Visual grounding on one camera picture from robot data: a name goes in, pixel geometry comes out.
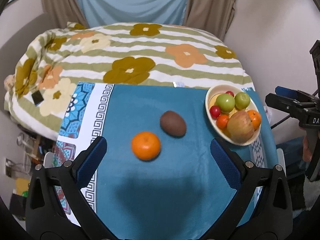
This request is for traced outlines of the person's right hand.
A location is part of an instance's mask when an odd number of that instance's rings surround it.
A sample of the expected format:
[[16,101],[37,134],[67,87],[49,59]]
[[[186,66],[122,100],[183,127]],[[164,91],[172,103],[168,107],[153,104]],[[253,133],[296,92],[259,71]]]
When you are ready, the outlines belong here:
[[313,152],[309,148],[308,139],[305,136],[303,139],[303,160],[305,162],[310,162],[312,159]]

